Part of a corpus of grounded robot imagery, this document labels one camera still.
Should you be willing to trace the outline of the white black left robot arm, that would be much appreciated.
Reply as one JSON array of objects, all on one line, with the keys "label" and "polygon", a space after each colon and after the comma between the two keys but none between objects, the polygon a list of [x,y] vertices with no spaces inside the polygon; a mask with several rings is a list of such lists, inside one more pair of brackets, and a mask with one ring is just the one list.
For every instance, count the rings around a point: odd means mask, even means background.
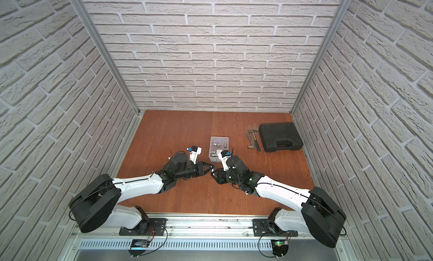
[{"label": "white black left robot arm", "polygon": [[78,193],[69,203],[69,217],[78,224],[82,233],[100,227],[118,227],[120,235],[146,235],[152,233],[148,215],[140,206],[126,207],[120,203],[148,194],[160,194],[176,186],[178,180],[206,175],[214,165],[198,161],[199,153],[177,152],[161,170],[135,178],[112,178],[101,174]]}]

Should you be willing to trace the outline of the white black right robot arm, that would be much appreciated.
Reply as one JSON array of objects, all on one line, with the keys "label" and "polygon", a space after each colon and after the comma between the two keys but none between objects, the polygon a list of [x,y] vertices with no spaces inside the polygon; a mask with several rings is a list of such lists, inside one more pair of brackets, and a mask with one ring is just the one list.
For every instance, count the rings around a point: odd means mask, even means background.
[{"label": "white black right robot arm", "polygon": [[292,187],[251,171],[238,156],[219,156],[222,168],[211,171],[218,184],[237,185],[247,195],[276,201],[293,209],[299,216],[276,208],[269,221],[280,230],[308,232],[321,244],[334,248],[340,236],[346,234],[346,214],[320,187],[312,190]]}]

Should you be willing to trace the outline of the translucent plastic storage box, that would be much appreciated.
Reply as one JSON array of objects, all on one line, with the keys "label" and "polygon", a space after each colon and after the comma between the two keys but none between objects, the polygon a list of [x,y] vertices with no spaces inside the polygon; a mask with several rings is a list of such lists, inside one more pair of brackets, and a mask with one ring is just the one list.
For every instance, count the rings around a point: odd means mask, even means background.
[{"label": "translucent plastic storage box", "polygon": [[[212,143],[221,143],[222,145],[220,147],[212,146]],[[210,148],[209,148],[209,159],[213,163],[221,162],[218,158],[218,154],[222,150],[228,150],[229,147],[229,138],[228,137],[221,137],[221,136],[212,136],[210,138]]]}]

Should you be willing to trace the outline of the grey pipe wrench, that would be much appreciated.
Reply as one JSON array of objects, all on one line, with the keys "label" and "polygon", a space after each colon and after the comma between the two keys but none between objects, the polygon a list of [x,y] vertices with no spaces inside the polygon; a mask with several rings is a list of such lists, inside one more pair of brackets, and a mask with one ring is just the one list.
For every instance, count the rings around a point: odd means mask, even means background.
[{"label": "grey pipe wrench", "polygon": [[259,150],[258,142],[255,136],[255,130],[248,130],[247,137],[250,141],[250,145],[248,146],[248,148],[249,149],[257,148]]}]

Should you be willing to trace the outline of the black plastic tool case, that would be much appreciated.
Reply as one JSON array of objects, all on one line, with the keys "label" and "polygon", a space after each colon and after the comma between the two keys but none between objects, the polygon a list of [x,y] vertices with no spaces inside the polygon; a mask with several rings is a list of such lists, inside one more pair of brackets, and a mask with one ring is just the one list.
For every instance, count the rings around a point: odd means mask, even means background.
[{"label": "black plastic tool case", "polygon": [[261,124],[259,134],[265,152],[300,150],[303,147],[303,141],[293,122]]}]

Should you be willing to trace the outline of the right controller board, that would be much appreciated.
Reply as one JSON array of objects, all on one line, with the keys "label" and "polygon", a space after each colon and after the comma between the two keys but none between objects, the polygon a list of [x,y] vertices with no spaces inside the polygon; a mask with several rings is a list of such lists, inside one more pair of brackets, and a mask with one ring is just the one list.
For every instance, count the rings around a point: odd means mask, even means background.
[{"label": "right controller board", "polygon": [[289,250],[288,240],[271,240],[272,254],[275,258],[284,258]]}]

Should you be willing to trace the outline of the controller board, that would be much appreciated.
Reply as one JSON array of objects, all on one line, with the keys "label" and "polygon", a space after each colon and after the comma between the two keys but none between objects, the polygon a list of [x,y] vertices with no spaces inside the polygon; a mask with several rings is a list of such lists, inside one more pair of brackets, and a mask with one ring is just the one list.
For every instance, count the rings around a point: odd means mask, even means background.
[{"label": "controller board", "polygon": [[150,245],[150,240],[133,239],[129,248],[131,257],[139,257],[145,254]]},{"label": "controller board", "polygon": [[272,254],[275,258],[284,258],[289,250],[288,240],[271,240]]}]

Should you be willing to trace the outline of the left controller board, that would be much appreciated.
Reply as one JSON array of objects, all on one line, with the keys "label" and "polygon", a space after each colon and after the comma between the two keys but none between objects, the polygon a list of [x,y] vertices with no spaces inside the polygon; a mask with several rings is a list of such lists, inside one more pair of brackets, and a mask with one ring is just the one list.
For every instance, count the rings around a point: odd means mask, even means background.
[{"label": "left controller board", "polygon": [[145,254],[150,245],[150,240],[133,239],[129,248],[131,257],[139,257]]}]

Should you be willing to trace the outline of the aluminium frame rail left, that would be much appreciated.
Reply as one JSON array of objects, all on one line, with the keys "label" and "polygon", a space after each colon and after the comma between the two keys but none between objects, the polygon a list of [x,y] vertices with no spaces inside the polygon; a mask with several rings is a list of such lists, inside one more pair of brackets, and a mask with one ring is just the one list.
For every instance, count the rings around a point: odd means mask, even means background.
[{"label": "aluminium frame rail left", "polygon": [[[111,176],[117,176],[120,167],[124,161],[124,158],[127,154],[127,151],[134,139],[135,133],[141,123],[144,113],[133,115],[133,118],[123,136],[122,142],[119,148],[116,150],[115,156],[111,164],[109,165],[108,174]],[[80,234],[80,230],[78,229],[78,225],[75,225],[69,235],[64,247],[62,248],[62,252],[59,257],[56,259],[57,261],[72,261],[78,251],[77,246],[77,237]]]}]

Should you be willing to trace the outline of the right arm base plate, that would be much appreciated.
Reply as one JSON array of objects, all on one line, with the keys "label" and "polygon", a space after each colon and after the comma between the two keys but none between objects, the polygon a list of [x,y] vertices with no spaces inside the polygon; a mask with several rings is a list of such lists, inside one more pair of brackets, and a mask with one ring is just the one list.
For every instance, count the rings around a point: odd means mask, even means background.
[{"label": "right arm base plate", "polygon": [[255,237],[278,236],[278,237],[298,237],[298,232],[294,230],[283,231],[274,222],[268,219],[253,219],[253,232]]}]

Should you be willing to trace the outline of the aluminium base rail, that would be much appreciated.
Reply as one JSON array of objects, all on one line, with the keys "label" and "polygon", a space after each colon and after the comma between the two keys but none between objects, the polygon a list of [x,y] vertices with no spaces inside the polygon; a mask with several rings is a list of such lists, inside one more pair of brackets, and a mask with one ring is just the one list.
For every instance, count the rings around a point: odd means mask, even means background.
[{"label": "aluminium base rail", "polygon": [[163,250],[198,251],[258,251],[272,252],[271,240],[288,240],[289,248],[300,242],[308,247],[331,249],[318,242],[308,232],[298,232],[298,237],[255,237],[253,219],[259,216],[152,214],[151,218],[166,218],[163,236],[120,236],[120,229],[102,228],[77,237],[78,250],[123,250],[129,254],[133,239],[150,240],[145,254]]}]

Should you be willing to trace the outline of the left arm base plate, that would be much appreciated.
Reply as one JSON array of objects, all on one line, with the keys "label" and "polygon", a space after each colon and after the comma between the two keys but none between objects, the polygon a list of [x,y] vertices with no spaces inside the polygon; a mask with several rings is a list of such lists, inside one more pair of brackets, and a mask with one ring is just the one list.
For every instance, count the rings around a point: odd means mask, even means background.
[{"label": "left arm base plate", "polygon": [[142,220],[133,229],[121,227],[119,231],[120,236],[163,236],[166,227],[166,218],[150,218],[149,220]]}]

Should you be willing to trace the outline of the aluminium frame post left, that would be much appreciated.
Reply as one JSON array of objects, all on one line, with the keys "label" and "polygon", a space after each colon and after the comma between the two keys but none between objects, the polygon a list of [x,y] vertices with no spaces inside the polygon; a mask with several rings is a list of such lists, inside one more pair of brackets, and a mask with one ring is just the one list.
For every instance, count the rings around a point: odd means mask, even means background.
[{"label": "aluminium frame post left", "polygon": [[97,30],[96,25],[91,19],[90,14],[88,13],[87,9],[85,8],[85,5],[82,0],[69,0],[73,8],[75,9],[77,15],[80,17],[83,26],[86,28],[86,30],[89,33],[90,38],[94,42],[97,50],[99,51],[101,57],[103,58],[104,62],[106,63],[109,71],[114,77],[114,80],[118,84],[120,90],[122,91],[124,97],[126,98],[127,102],[131,106],[133,112],[136,115],[140,115],[140,109],[138,108],[135,100],[133,99],[133,96],[131,95],[129,89],[127,88],[127,85],[124,81],[124,79],[121,76],[120,71],[118,70],[117,66],[115,65],[115,62],[104,43],[100,33]]}]

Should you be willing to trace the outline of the aluminium frame post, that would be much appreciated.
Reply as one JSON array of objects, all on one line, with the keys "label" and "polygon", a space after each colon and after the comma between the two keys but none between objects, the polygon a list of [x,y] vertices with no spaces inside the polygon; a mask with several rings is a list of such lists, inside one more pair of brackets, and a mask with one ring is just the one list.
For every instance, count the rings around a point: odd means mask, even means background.
[{"label": "aluminium frame post", "polygon": [[303,86],[301,87],[301,90],[294,102],[294,105],[290,111],[290,113],[292,114],[292,116],[294,117],[294,113],[296,112],[296,110],[298,109],[301,100],[303,98],[303,96],[305,95],[307,89],[309,88],[310,83],[312,82],[313,76],[316,72],[316,70],[319,68],[320,63],[322,62],[326,51],[328,50],[335,34],[337,33],[337,30],[342,22],[342,20],[345,17],[345,14],[350,6],[350,4],[352,3],[352,0],[341,0],[336,14],[334,15],[334,17],[332,18],[332,21],[329,25],[329,28],[325,34],[325,37],[319,47],[318,53],[315,56],[315,59],[312,63],[312,66],[309,70],[309,73],[306,77],[306,80],[303,83]]},{"label": "aluminium frame post", "polygon": [[86,30],[89,33],[90,38],[94,42],[97,50],[99,51],[101,57],[103,58],[104,62],[106,63],[109,71],[114,77],[114,80],[118,84],[120,90],[122,91],[124,97],[126,98],[127,102],[131,106],[133,112],[136,115],[140,115],[140,109],[138,108],[135,100],[133,99],[133,96],[131,95],[129,89],[127,88],[127,85],[124,81],[124,79],[121,76],[120,71],[118,70],[117,66],[115,65],[115,62],[104,43],[100,33],[97,30],[96,25],[91,19],[90,14],[88,13],[87,9],[85,8],[85,5],[82,0],[69,0],[73,8],[75,9],[77,15],[80,17],[83,26],[86,28]]}]

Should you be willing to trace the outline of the aluminium frame post right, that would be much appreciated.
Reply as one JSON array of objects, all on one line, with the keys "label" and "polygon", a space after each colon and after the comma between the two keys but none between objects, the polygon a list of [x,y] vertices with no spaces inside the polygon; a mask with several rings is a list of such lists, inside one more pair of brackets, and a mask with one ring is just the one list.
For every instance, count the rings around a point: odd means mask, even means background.
[{"label": "aluminium frame post right", "polygon": [[332,18],[332,21],[329,25],[329,28],[325,34],[325,37],[319,47],[318,53],[315,56],[315,59],[312,63],[312,66],[309,70],[309,73],[306,77],[306,80],[303,83],[303,86],[301,87],[301,90],[294,102],[294,105],[290,111],[290,113],[292,114],[292,116],[294,117],[294,113],[296,112],[296,110],[298,109],[301,100],[303,98],[303,96],[305,95],[307,89],[309,88],[310,83],[312,82],[313,76],[316,72],[316,70],[319,68],[320,63],[322,62],[326,51],[328,50],[335,34],[337,33],[337,30],[342,22],[342,20],[345,17],[345,14],[350,6],[350,4],[352,3],[352,0],[341,0],[336,14],[334,15],[334,17]]}]

